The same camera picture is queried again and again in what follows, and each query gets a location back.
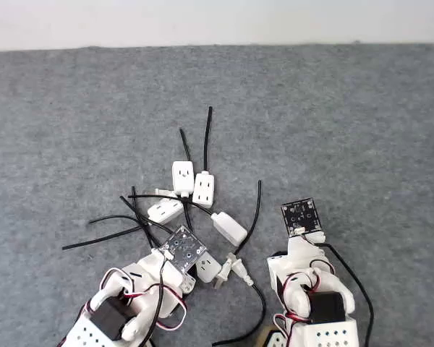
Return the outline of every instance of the black circuit board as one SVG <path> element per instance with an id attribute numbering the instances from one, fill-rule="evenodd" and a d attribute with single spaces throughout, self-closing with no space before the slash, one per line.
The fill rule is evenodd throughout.
<path id="1" fill-rule="evenodd" d="M 174 257 L 170 263 L 181 273 L 186 273 L 207 250 L 206 246 L 187 228 L 180 226 L 175 233 L 159 247 L 166 256 Z"/>
<path id="2" fill-rule="evenodd" d="M 281 206 L 281 212 L 289 236 L 295 235 L 297 228 L 305 228 L 305 232 L 321 230 L 320 218 L 311 197 L 288 202 Z"/>

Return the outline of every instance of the black cable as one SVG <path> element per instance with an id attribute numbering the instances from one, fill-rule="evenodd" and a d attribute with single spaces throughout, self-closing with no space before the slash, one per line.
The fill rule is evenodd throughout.
<path id="1" fill-rule="evenodd" d="M 183 204 L 183 211 L 185 214 L 185 220 L 187 221 L 187 226 L 190 231 L 193 231 L 193 225 L 191 224 L 190 211 L 188 209 L 188 204 Z"/>
<path id="2" fill-rule="evenodd" d="M 204 166 L 203 170 L 208 170 L 208 143 L 209 143 L 209 131 L 210 131 L 210 122 L 212 121 L 212 106 L 209 106 L 208 112 L 208 122 L 205 125 L 205 136 L 204 136 Z"/>
<path id="3" fill-rule="evenodd" d="M 139 231 L 141 229 L 142 229 L 141 226 L 135 226 L 134 228 L 127 229 L 127 230 L 124 230 L 124 231 L 120 231 L 119 233 L 111 234 L 111 235 L 108 235 L 108 236 L 103 236 L 103 237 L 100 237 L 98 239 L 94 239 L 94 240 L 90 240 L 90 241 L 84 241 L 84 242 L 79 242 L 77 244 L 68 244 L 67 246 L 61 247 L 61 249 L 64 251 L 66 249 L 83 247 L 83 246 L 87 246 L 89 244 L 96 244 L 98 242 L 114 239 L 116 237 L 127 235 L 127 234 L 133 233 L 135 231 Z"/>
<path id="4" fill-rule="evenodd" d="M 252 233 L 254 232 L 255 224 L 258 222 L 258 218 L 259 218 L 260 196 L 261 196 L 261 194 L 262 194 L 262 181 L 259 180 L 258 181 L 258 203 L 257 203 L 257 205 L 255 207 L 255 214 L 254 214 L 254 219 L 252 220 L 251 229 L 249 229 L 249 231 L 247 232 L 247 235 L 244 238 L 244 240 L 242 241 L 242 243 L 233 252 L 234 255 L 237 255 L 239 253 L 239 251 L 241 251 L 241 249 L 244 247 L 244 245 L 246 244 L 246 242 L 249 241 L 249 238 L 251 237 Z"/>
<path id="5" fill-rule="evenodd" d="M 338 258 L 338 260 L 341 262 L 341 264 L 346 268 L 347 272 L 352 276 L 352 278 L 355 280 L 355 283 L 359 286 L 365 300 L 368 304 L 368 309 L 370 310 L 370 321 L 368 322 L 368 328 L 367 328 L 367 335 L 365 336 L 365 347 L 369 346 L 370 343 L 370 337 L 371 337 L 371 331 L 373 330 L 373 323 L 375 321 L 375 311 L 373 309 L 373 303 L 371 302 L 370 297 L 367 294 L 367 291 L 365 290 L 365 287 L 363 286 L 362 282 L 360 282 L 357 275 L 355 275 L 354 271 L 350 268 L 350 266 L 347 265 L 346 261 L 341 257 L 341 255 L 334 249 L 333 246 L 327 243 L 319 243 L 315 244 L 317 247 L 327 247 L 330 249 L 330 251 L 333 252 L 333 254 Z"/>
<path id="6" fill-rule="evenodd" d="M 190 148 L 188 147 L 187 137 L 182 128 L 179 128 L 180 136 L 182 137 L 183 148 L 185 149 L 185 153 L 187 154 L 188 161 L 191 161 Z"/>
<path id="7" fill-rule="evenodd" d="M 228 345 L 230 343 L 243 341 L 245 338 L 248 338 L 253 333 L 255 333 L 255 331 L 262 325 L 263 319 L 265 318 L 265 313 L 267 311 L 267 304 L 265 303 L 265 298 L 264 298 L 262 292 L 260 291 L 260 289 L 255 284 L 253 284 L 252 287 L 254 288 L 255 292 L 258 294 L 258 296 L 260 298 L 260 302 L 262 303 L 262 314 L 260 315 L 257 324 L 250 331 L 245 333 L 244 335 L 241 335 L 237 338 L 232 338 L 229 340 L 222 340 L 219 342 L 214 342 L 214 343 L 212 343 L 212 347 L 220 346 L 220 345 Z"/>
<path id="8" fill-rule="evenodd" d="M 112 218 L 130 219 L 130 220 L 133 220 L 134 222 L 136 222 L 137 224 L 139 224 L 141 226 L 141 224 L 139 223 L 139 221 L 137 219 L 135 219 L 133 217 L 130 217 L 129 215 L 107 215 L 106 217 L 100 217 L 100 218 L 89 220 L 88 223 L 89 224 L 94 224 L 94 223 L 97 223 L 97 222 L 101 222 L 102 220 L 112 219 Z"/>
<path id="9" fill-rule="evenodd" d="M 203 212 L 207 213 L 208 215 L 212 215 L 212 212 L 209 211 L 208 209 L 197 204 L 196 202 L 190 201 L 190 200 L 183 198 L 183 197 L 170 197 L 168 195 L 156 195 L 156 194 L 137 194 L 137 195 L 129 195 L 128 196 L 128 198 L 133 198 L 133 197 L 165 197 L 166 199 L 178 200 L 178 201 L 181 201 L 185 204 L 193 205 L 193 206 L 199 208 L 200 210 L 202 210 Z"/>
<path id="10" fill-rule="evenodd" d="M 135 186 L 132 186 L 132 195 L 136 195 L 137 192 L 135 191 Z M 145 235 L 146 238 L 148 239 L 148 243 L 150 244 L 150 247 L 153 248 L 154 246 L 159 247 L 161 244 L 159 243 L 159 241 L 157 240 L 157 238 L 151 233 L 151 228 L 148 225 L 148 223 L 144 222 L 141 219 L 141 215 L 139 214 L 139 209 L 137 206 L 137 199 L 136 198 L 132 198 L 132 205 L 133 208 L 135 209 L 135 216 L 137 217 L 138 221 L 140 222 L 140 224 L 143 226 L 143 230 L 145 231 Z"/>
<path id="11" fill-rule="evenodd" d="M 162 277 L 162 272 L 164 271 L 164 265 L 166 264 L 166 261 L 162 263 L 161 271 L 159 271 L 159 297 L 158 297 L 158 306 L 156 306 L 156 311 L 154 312 L 153 321 L 151 322 L 150 328 L 148 329 L 148 332 L 146 333 L 145 337 L 143 338 L 143 341 L 138 347 L 144 347 L 148 340 L 151 338 L 151 335 L 153 334 L 154 328 L 156 327 L 156 323 L 158 322 L 159 318 L 159 312 L 161 310 L 162 306 L 162 299 L 164 297 L 164 281 Z"/>
<path id="12" fill-rule="evenodd" d="M 127 207 L 128 207 L 130 210 L 133 211 L 133 213 L 135 213 L 135 209 L 134 209 L 134 207 L 132 206 L 132 204 L 131 204 L 130 202 L 127 201 L 127 199 L 125 199 L 125 197 L 120 196 L 119 198 L 122 200 L 122 202 L 123 202 L 125 205 L 127 205 Z M 142 215 L 140 212 L 138 212 L 138 213 L 140 214 L 140 217 L 141 217 L 143 220 L 146 220 L 147 222 L 153 224 L 154 226 L 157 226 L 158 228 L 161 228 L 161 229 L 164 230 L 166 233 L 168 233 L 168 234 L 173 234 L 173 233 L 174 233 L 171 229 L 167 228 L 166 226 L 163 226 L 162 224 L 156 223 L 154 220 L 149 219 L 148 217 Z"/>

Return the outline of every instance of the white outlet adapter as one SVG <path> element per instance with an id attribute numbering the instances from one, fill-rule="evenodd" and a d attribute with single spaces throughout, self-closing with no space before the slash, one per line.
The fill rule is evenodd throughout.
<path id="1" fill-rule="evenodd" d="M 167 194 L 176 197 L 173 192 Z M 163 198 L 148 208 L 149 219 L 156 223 L 166 224 L 183 213 L 183 204 L 178 200 Z"/>
<path id="2" fill-rule="evenodd" d="M 189 197 L 195 188 L 195 173 L 191 161 L 174 161 L 172 164 L 174 192 L 181 197 Z"/>
<path id="3" fill-rule="evenodd" d="M 234 246 L 238 247 L 246 238 L 247 230 L 225 212 L 213 213 L 211 218 L 218 232 Z"/>
<path id="4" fill-rule="evenodd" d="M 197 276 L 204 283 L 210 283 L 220 272 L 222 266 L 209 252 L 204 253 L 196 262 Z"/>
<path id="5" fill-rule="evenodd" d="M 214 201 L 214 175 L 209 171 L 203 171 L 196 175 L 193 202 L 209 208 Z"/>

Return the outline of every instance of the white wall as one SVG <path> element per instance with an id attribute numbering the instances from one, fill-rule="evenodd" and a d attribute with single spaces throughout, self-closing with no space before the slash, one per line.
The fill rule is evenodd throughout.
<path id="1" fill-rule="evenodd" d="M 434 0 L 0 0 L 0 50 L 434 42 Z"/>

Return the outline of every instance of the connector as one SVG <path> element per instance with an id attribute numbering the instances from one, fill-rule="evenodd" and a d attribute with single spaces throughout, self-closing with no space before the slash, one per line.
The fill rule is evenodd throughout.
<path id="1" fill-rule="evenodd" d="M 216 284 L 214 284 L 215 289 L 219 289 L 224 282 L 229 279 L 229 273 L 231 271 L 231 264 L 233 260 L 230 257 L 226 258 L 224 265 L 222 265 L 222 270 L 216 276 Z"/>
<path id="2" fill-rule="evenodd" d="M 154 194 L 156 195 L 170 195 L 171 193 L 173 193 L 173 191 L 167 189 L 159 189 L 159 188 L 154 189 Z"/>
<path id="3" fill-rule="evenodd" d="M 173 192 L 169 192 L 167 195 L 176 197 Z M 180 201 L 163 198 L 148 208 L 148 217 L 156 223 L 166 224 L 181 215 L 182 212 L 183 204 Z"/>
<path id="4" fill-rule="evenodd" d="M 205 208 L 212 206 L 214 201 L 214 176 L 209 171 L 196 175 L 193 202 Z"/>
<path id="5" fill-rule="evenodd" d="M 241 259 L 237 259 L 236 257 L 234 257 L 234 261 L 231 264 L 231 269 L 234 271 L 234 273 L 238 275 L 238 277 L 242 278 L 242 280 L 246 282 L 249 287 L 254 284 L 254 281 L 247 273 L 246 267 L 244 266 Z"/>
<path id="6" fill-rule="evenodd" d="M 195 188 L 195 173 L 191 161 L 174 161 L 172 164 L 174 192 L 181 197 L 189 197 Z"/>
<path id="7" fill-rule="evenodd" d="M 229 240 L 234 246 L 238 247 L 247 236 L 247 231 L 238 224 L 232 217 L 225 212 L 213 213 L 214 226 L 225 239 Z"/>

